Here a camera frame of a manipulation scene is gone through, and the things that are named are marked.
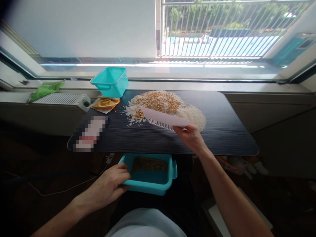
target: power cord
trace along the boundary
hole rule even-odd
[[[75,185],[75,186],[73,186],[73,187],[71,187],[71,188],[68,188],[67,190],[64,190],[64,191],[60,191],[60,192],[55,192],[55,193],[51,193],[51,194],[42,194],[41,192],[40,192],[40,190],[38,190],[37,188],[35,188],[30,182],[27,182],[36,192],[38,192],[39,193],[39,195],[41,195],[41,196],[50,196],[50,195],[54,195],[54,194],[59,194],[59,193],[65,193],[65,192],[67,192],[67,191],[69,191],[70,189],[73,189],[73,188],[75,188],[75,187],[78,187],[79,185],[81,185],[81,184],[84,184],[84,183],[87,183],[87,182],[89,182],[90,180],[93,180],[93,179],[95,179],[96,177],[98,177],[98,176],[100,176],[104,171],[105,171],[105,169],[106,169],[106,167],[108,166],[108,164],[106,164],[106,166],[104,167],[104,169],[102,170],[102,172],[100,173],[100,174],[98,174],[97,176],[95,176],[95,177],[93,177],[93,178],[91,178],[91,179],[88,179],[87,181],[84,181],[84,182],[82,182],[82,183],[80,183],[80,184],[77,184],[77,185]],[[16,174],[13,174],[13,173],[10,173],[9,171],[3,171],[4,173],[7,173],[7,174],[10,174],[10,175],[12,175],[12,176],[14,176],[14,177],[18,177],[18,178],[20,178],[21,176],[18,176],[18,175],[16,175]]]
[[[73,187],[71,187],[71,188],[68,188],[67,190],[64,190],[64,191],[55,192],[55,193],[51,193],[51,194],[42,194],[42,193],[40,192],[40,190],[38,190],[37,188],[35,188],[30,182],[27,182],[27,183],[28,183],[36,192],[38,192],[39,195],[41,195],[41,196],[43,196],[43,197],[45,197],[45,196],[50,196],[50,195],[54,195],[54,194],[59,194],[59,193],[65,193],[65,192],[69,191],[70,189],[73,189],[73,188],[75,188],[75,187],[78,187],[78,186],[80,186],[81,184],[87,183],[87,182],[89,182],[90,180],[93,180],[93,179],[95,179],[96,177],[99,177],[99,176],[106,170],[108,164],[111,163],[113,157],[114,157],[114,153],[111,153],[109,157],[108,157],[108,156],[104,157],[104,158],[107,158],[106,166],[104,167],[104,169],[103,169],[99,174],[94,174],[95,177],[93,177],[93,178],[91,178],[91,179],[88,179],[87,181],[84,181],[84,182],[82,182],[82,183],[80,183],[80,184],[77,184],[77,185],[75,185],[75,186],[73,186]],[[11,173],[11,172],[9,172],[9,171],[3,171],[3,172],[4,172],[4,173],[7,173],[7,174],[10,174],[10,175],[12,175],[12,176],[14,176],[14,177],[21,178],[21,176],[19,176],[19,175],[17,175],[17,174],[13,174],[13,173]]]

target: hand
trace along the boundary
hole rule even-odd
[[[73,202],[85,215],[101,209],[115,201],[130,186],[121,183],[131,179],[127,166],[119,163],[106,170],[86,191],[78,195]]]
[[[179,127],[173,126],[174,131],[179,135],[180,139],[195,154],[199,154],[203,150],[207,149],[207,146],[200,134],[198,127],[195,124],[189,124],[182,130]]]

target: pile of rice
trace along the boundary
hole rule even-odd
[[[128,106],[124,108],[130,122],[128,126],[134,123],[138,123],[138,126],[141,126],[146,121],[139,106],[187,119],[197,125],[200,132],[206,126],[206,118],[202,112],[195,106],[185,103],[177,94],[172,92],[149,91],[131,99],[128,102]]]

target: white plastic sieve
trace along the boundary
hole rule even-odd
[[[174,131],[172,126],[185,128],[191,123],[186,119],[179,118],[174,115],[165,114],[142,106],[140,106],[139,108],[141,109],[150,124],[162,127],[170,131]]]

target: radiator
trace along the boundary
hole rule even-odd
[[[86,94],[53,93],[26,104],[30,92],[0,92],[0,119],[47,135],[71,136],[90,109]]]

